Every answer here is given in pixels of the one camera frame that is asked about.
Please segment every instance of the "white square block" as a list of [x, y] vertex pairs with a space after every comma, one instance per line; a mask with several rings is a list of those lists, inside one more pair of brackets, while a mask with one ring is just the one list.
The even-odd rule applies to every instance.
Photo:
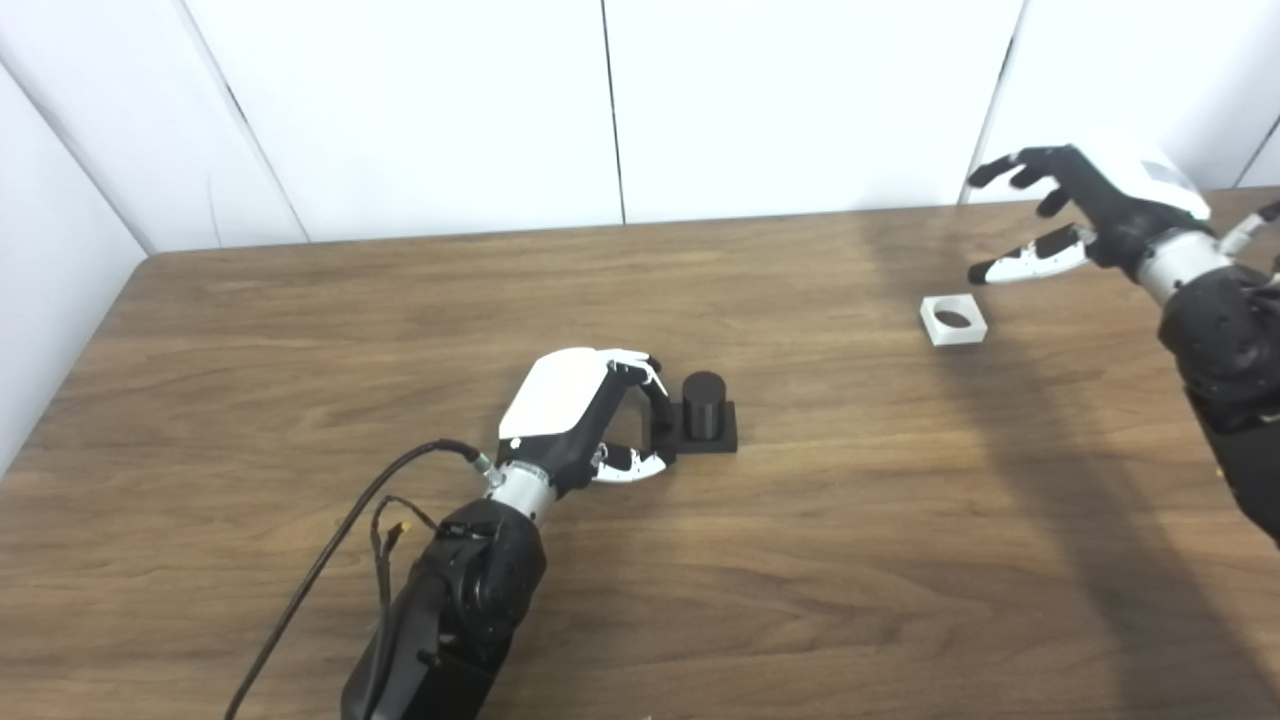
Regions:
[[[955, 313], [969, 322], [968, 327], [954, 328], [938, 319], [938, 313]], [[925, 297], [920, 304], [920, 319], [929, 340], [938, 345], [972, 345], [987, 337], [987, 320], [972, 295], [940, 295]]]

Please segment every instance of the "white wall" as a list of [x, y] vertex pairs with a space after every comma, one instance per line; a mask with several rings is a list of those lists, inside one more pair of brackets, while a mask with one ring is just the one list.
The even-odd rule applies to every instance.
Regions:
[[188, 0], [314, 240], [621, 222], [599, 0]]
[[[1028, 0], [982, 159], [1096, 124], [1156, 142], [1202, 190], [1233, 187], [1280, 117], [1275, 0]], [[1005, 182], [973, 201], [1044, 195]]]
[[1271, 140], [1262, 147], [1262, 152], [1240, 181], [1240, 187], [1271, 184], [1280, 184], [1280, 132], [1271, 135]]
[[0, 59], [155, 250], [303, 240], [179, 4], [0, 3]]
[[954, 204], [1020, 0], [607, 0], [628, 222]]
[[0, 69], [0, 475], [142, 258]]

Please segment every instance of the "black square base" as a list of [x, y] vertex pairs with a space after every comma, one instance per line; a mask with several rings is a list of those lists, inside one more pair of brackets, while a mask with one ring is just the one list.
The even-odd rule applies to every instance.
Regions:
[[737, 452], [737, 411], [733, 402], [724, 404], [724, 429], [718, 438], [692, 439], [685, 437], [685, 404], [675, 402], [671, 406], [671, 428], [655, 430], [648, 421], [645, 423], [645, 445], [652, 450], [673, 450], [676, 455], [712, 455]]

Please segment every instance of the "black cylinder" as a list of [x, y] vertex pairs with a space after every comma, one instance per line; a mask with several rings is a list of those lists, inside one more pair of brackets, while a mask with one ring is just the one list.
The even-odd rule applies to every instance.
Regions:
[[724, 379], [701, 370], [685, 379], [685, 436], [716, 439], [724, 432]]

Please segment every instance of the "black cable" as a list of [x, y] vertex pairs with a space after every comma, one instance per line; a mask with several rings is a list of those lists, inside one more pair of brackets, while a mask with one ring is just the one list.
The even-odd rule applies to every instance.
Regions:
[[378, 519], [381, 518], [383, 509], [387, 507], [387, 505], [389, 505], [392, 502], [396, 502], [396, 503], [403, 505], [404, 507], [408, 507], [410, 511], [413, 512], [413, 515], [419, 519], [419, 521], [422, 523], [424, 525], [426, 525], [433, 533], [435, 530], [440, 529], [440, 527], [435, 524], [435, 520], [431, 520], [430, 515], [428, 515], [426, 512], [422, 512], [421, 507], [419, 507], [417, 505], [413, 505], [412, 502], [404, 500], [403, 497], [401, 497], [398, 495], [384, 495], [383, 498], [378, 502], [378, 507], [374, 509], [374, 523], [375, 524], [378, 523]]
[[374, 633], [374, 656], [371, 660], [374, 667], [369, 674], [369, 687], [365, 688], [365, 710], [360, 714], [361, 720], [369, 720], [374, 715], [374, 708], [378, 707], [378, 701], [383, 694], [381, 685], [385, 684], [385, 680], [381, 679], [381, 665], [383, 653], [388, 647], [387, 634], [390, 632], [390, 548], [393, 541], [390, 534], [388, 534], [387, 541], [383, 542], [378, 533], [378, 518], [383, 514], [384, 507], [387, 507], [385, 497], [378, 503], [378, 510], [374, 511], [374, 519], [369, 523], [369, 539], [374, 546], [374, 577], [378, 580], [378, 632]]
[[365, 488], [365, 492], [360, 495], [360, 498], [356, 500], [356, 505], [352, 506], [351, 512], [343, 518], [342, 524], [338, 525], [333, 537], [329, 538], [329, 543], [320, 551], [320, 556], [316, 557], [311, 569], [307, 570], [307, 574], [302, 578], [302, 583], [298, 585], [298, 589], [293, 591], [293, 597], [289, 598], [288, 605], [284, 606], [284, 612], [280, 614], [280, 619], [276, 620], [275, 626], [271, 628], [271, 633], [266, 637], [266, 642], [262, 643], [262, 650], [259, 651], [257, 657], [253, 659], [253, 664], [250, 665], [248, 673], [244, 674], [244, 679], [241, 680], [239, 687], [236, 688], [236, 694], [232, 696], [232, 701], [227, 706], [227, 714], [223, 716], [223, 720], [236, 719], [236, 714], [239, 712], [241, 703], [244, 702], [244, 696], [248, 694], [250, 688], [253, 687], [253, 680], [257, 679], [259, 673], [262, 671], [262, 666], [266, 665], [268, 659], [271, 657], [271, 652], [280, 642], [280, 635], [283, 635], [284, 629], [289, 626], [289, 621], [293, 620], [293, 615], [298, 611], [298, 606], [302, 605], [307, 593], [311, 592], [311, 585], [314, 585], [316, 579], [320, 578], [320, 571], [329, 564], [329, 559], [332, 559], [333, 553], [337, 552], [338, 544], [342, 543], [343, 538], [347, 537], [347, 533], [351, 532], [352, 525], [356, 524], [356, 520], [369, 505], [369, 501], [372, 500], [374, 496], [378, 495], [378, 491], [387, 484], [387, 480], [392, 479], [392, 475], [398, 473], [402, 468], [404, 468], [404, 465], [408, 465], [417, 457], [436, 450], [456, 452], [466, 457], [466, 460], [471, 464], [476, 464], [480, 459], [480, 451], [470, 445], [456, 439], [440, 438], [435, 442], [420, 445], [404, 455], [401, 455], [394, 462], [388, 465], [385, 470], [374, 478], [374, 482], [371, 482], [369, 487]]

